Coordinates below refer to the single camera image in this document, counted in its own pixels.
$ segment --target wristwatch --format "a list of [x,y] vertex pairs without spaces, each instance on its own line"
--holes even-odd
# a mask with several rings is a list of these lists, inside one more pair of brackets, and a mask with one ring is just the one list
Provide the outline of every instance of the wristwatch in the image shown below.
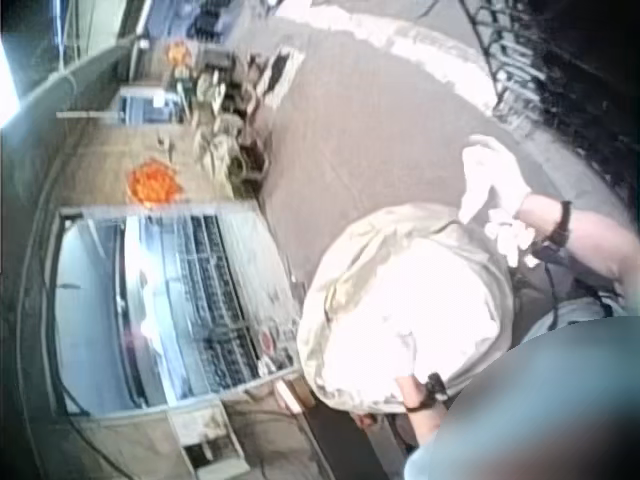
[[564,248],[569,241],[569,220],[571,220],[571,202],[562,202],[562,216],[547,241],[558,248]]
[[416,413],[421,412],[422,410],[430,410],[432,409],[436,403],[438,403],[438,396],[444,395],[446,397],[447,390],[442,381],[442,377],[440,377],[437,373],[432,373],[429,375],[427,383],[425,384],[425,396],[422,401],[415,407],[404,406],[407,413]]

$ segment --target black watch strap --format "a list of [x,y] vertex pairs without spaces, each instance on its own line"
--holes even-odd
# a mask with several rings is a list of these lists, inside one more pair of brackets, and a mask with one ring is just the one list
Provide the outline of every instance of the black watch strap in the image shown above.
[[416,413],[416,412],[421,412],[422,410],[432,409],[437,402],[438,400],[436,400],[436,397],[434,395],[429,394],[429,392],[427,392],[427,394],[424,396],[424,398],[418,404],[418,406],[407,407],[405,405],[404,408],[407,411],[407,413]]
[[558,248],[564,248],[569,241],[569,220],[571,220],[571,202],[562,202],[562,216],[560,221],[547,237],[547,241]]

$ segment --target hand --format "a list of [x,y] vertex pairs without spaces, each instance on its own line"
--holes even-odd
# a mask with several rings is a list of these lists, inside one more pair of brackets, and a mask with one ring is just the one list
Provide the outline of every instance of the hand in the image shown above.
[[[489,210],[489,222],[484,227],[484,233],[496,241],[498,252],[507,258],[511,268],[518,266],[520,250],[529,248],[535,237],[533,228],[514,220],[506,211],[500,209]],[[524,261],[529,267],[538,263],[532,255],[525,256]]]
[[414,375],[396,378],[396,384],[402,395],[405,407],[415,408],[422,403],[427,395],[427,388]]
[[516,157],[495,138],[472,135],[469,141],[472,145],[462,151],[467,188],[458,215],[460,221],[468,223],[478,213],[491,187],[496,191],[499,207],[514,217],[531,192]]

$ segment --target white plastic bag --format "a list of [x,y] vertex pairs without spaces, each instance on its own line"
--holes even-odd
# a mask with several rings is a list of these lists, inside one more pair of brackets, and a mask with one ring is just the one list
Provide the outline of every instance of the white plastic bag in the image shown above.
[[386,208],[351,225],[325,253],[297,343],[307,381],[329,406],[404,411],[394,335],[413,335],[415,375],[426,381],[438,372],[451,394],[508,350],[506,264],[457,214],[432,204]]

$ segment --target white glove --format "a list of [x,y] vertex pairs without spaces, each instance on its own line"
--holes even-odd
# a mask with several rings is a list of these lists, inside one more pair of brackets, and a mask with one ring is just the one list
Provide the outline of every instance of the white glove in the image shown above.
[[[484,227],[484,233],[496,241],[498,252],[507,258],[510,267],[516,268],[520,258],[520,251],[531,246],[535,237],[535,230],[527,227],[520,220],[514,220],[505,210],[489,210],[489,222]],[[538,260],[532,255],[526,255],[524,262],[534,267]]]
[[522,178],[516,157],[495,138],[472,135],[472,145],[462,151],[467,189],[462,197],[462,223],[468,223],[482,208],[493,187],[498,206],[514,217],[531,188]]

